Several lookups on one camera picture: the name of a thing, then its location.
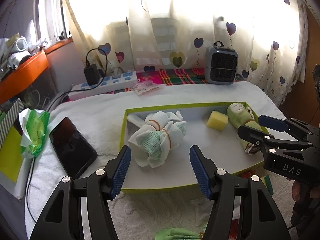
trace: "sheer curtain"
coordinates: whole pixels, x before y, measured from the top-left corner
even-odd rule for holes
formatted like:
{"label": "sheer curtain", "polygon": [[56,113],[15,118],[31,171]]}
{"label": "sheer curtain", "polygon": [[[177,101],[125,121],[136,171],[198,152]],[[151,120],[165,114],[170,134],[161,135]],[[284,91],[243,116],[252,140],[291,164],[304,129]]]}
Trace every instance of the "sheer curtain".
{"label": "sheer curtain", "polygon": [[[63,0],[83,61],[108,53],[109,70],[203,68],[220,41],[239,56],[238,74],[280,105],[304,81],[308,38],[301,0]],[[102,53],[89,57],[101,66]]]}

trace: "striped paper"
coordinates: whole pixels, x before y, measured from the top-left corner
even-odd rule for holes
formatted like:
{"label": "striped paper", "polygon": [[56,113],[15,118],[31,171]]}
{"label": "striped paper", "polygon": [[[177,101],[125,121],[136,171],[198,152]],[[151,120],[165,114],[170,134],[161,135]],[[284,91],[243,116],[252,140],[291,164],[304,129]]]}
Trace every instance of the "striped paper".
{"label": "striped paper", "polygon": [[18,118],[19,113],[23,110],[24,105],[22,101],[18,98],[17,101],[10,108],[9,112],[0,124],[0,149],[7,137],[10,128],[12,127],[15,120]]}

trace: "plaid tablecloth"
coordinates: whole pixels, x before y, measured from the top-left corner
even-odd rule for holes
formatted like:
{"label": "plaid tablecloth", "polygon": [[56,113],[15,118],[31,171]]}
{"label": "plaid tablecloth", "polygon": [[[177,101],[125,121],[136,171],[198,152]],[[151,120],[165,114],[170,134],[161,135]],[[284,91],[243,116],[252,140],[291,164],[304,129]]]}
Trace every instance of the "plaid tablecloth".
{"label": "plaid tablecloth", "polygon": [[[160,69],[137,73],[137,78],[140,82],[152,81],[155,84],[166,84],[167,86],[207,83],[204,80],[204,68]],[[237,75],[235,81],[242,81],[242,79]],[[130,91],[130,89],[120,89],[107,94],[116,94],[124,91]]]}

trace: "black smartphone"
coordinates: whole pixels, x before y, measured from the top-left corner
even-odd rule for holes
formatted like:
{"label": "black smartphone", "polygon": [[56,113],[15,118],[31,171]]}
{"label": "black smartphone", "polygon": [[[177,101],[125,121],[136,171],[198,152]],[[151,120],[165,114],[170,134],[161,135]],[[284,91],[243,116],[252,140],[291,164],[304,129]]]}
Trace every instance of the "black smartphone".
{"label": "black smartphone", "polygon": [[97,158],[97,152],[65,117],[50,133],[50,141],[66,173],[78,179]]}

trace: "yellow sponge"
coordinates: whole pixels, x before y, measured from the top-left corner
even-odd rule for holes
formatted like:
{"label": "yellow sponge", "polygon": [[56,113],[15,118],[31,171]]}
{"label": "yellow sponge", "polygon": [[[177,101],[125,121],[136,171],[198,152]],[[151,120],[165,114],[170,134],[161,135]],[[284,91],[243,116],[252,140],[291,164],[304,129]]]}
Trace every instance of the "yellow sponge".
{"label": "yellow sponge", "polygon": [[228,123],[228,116],[217,111],[212,111],[207,126],[222,131]]}

